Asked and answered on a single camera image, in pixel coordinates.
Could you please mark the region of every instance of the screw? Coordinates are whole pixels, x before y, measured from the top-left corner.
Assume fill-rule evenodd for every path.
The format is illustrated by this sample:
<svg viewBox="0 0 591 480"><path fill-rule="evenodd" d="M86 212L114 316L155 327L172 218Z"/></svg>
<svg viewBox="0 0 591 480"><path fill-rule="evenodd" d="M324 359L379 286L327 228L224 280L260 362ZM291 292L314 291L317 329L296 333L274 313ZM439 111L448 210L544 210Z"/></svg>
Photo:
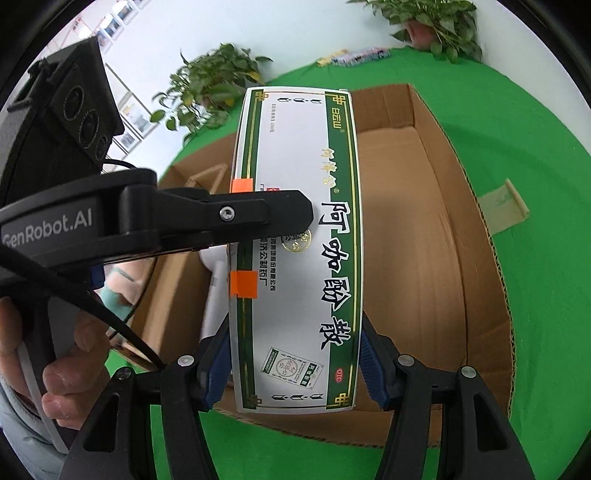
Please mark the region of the screw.
<svg viewBox="0 0 591 480"><path fill-rule="evenodd" d="M472 367L462 367L462 375L466 378L474 378L476 376L476 370Z"/></svg>
<svg viewBox="0 0 591 480"><path fill-rule="evenodd" d="M133 370L129 367L124 367L118 370L115 376L117 377L117 380L127 380L129 377L131 377L132 372Z"/></svg>
<svg viewBox="0 0 591 480"><path fill-rule="evenodd" d="M414 365L414 358L410 355L400 355L398 357L398 363L400 365L404 365L405 367L411 367Z"/></svg>
<svg viewBox="0 0 591 480"><path fill-rule="evenodd" d="M231 222L232 220L234 220L235 216L236 212L232 207L222 207L222 209L220 210L220 218L224 222Z"/></svg>
<svg viewBox="0 0 591 480"><path fill-rule="evenodd" d="M179 359L177 360L177 363L181 367L189 367L190 365L193 364L194 361L195 361L195 359L191 355L183 355L182 357L179 357Z"/></svg>

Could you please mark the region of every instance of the human hand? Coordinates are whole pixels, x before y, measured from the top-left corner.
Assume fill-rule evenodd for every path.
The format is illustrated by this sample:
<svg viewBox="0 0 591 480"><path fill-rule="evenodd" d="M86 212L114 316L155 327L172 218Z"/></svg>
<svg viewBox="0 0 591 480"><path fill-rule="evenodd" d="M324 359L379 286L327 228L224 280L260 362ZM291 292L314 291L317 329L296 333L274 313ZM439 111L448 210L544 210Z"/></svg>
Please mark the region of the human hand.
<svg viewBox="0 0 591 480"><path fill-rule="evenodd" d="M109 355L107 325L80 312L70 353L45 367L43 395L45 414L58 425L80 430L86 417L109 382L105 361ZM30 406L31 394L22 374L17 347L22 342L22 319L8 297L0 299L0 373Z"/></svg>

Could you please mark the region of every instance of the orange tape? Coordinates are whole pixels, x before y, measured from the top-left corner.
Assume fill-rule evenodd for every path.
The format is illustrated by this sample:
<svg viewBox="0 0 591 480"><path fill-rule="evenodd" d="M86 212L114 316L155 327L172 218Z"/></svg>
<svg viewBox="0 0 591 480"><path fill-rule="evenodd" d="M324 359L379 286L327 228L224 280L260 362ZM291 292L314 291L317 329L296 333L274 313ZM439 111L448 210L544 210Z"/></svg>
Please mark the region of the orange tape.
<svg viewBox="0 0 591 480"><path fill-rule="evenodd" d="M252 179L232 180L232 193L254 192Z"/></svg>
<svg viewBox="0 0 591 480"><path fill-rule="evenodd" d="M236 270L230 272L230 295L236 295L242 299L255 299L257 287L257 270Z"/></svg>

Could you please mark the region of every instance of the tape piece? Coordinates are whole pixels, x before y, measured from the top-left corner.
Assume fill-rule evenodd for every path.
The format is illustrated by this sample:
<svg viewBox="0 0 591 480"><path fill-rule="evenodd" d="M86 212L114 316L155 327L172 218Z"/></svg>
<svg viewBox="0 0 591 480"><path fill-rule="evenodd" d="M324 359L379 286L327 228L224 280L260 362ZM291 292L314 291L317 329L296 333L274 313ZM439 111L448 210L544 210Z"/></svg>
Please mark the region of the tape piece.
<svg viewBox="0 0 591 480"><path fill-rule="evenodd" d="M230 272L230 295L236 295L242 299L255 299L257 287L257 270L233 270Z"/></svg>
<svg viewBox="0 0 591 480"><path fill-rule="evenodd" d="M502 187L479 197L478 203L491 235L503 232L530 216L530 209L509 179Z"/></svg>
<svg viewBox="0 0 591 480"><path fill-rule="evenodd" d="M252 179L234 179L232 180L232 193L253 192L254 185Z"/></svg>

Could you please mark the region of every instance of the white object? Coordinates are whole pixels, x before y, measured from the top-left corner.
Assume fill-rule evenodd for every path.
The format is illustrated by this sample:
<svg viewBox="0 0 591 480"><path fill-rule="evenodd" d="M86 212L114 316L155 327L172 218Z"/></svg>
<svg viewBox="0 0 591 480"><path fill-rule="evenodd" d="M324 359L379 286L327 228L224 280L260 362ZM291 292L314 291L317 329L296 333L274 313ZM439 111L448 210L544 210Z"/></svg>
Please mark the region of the white object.
<svg viewBox="0 0 591 480"><path fill-rule="evenodd" d="M228 314L228 251L225 245L218 245L201 250L199 257L212 273L201 326L201 338L205 338L216 334Z"/></svg>
<svg viewBox="0 0 591 480"><path fill-rule="evenodd" d="M255 87L246 93L239 124L233 177L252 179L257 190L300 190L312 202L314 219L299 235L230 246L236 408L265 414L350 410L363 305L351 95Z"/></svg>

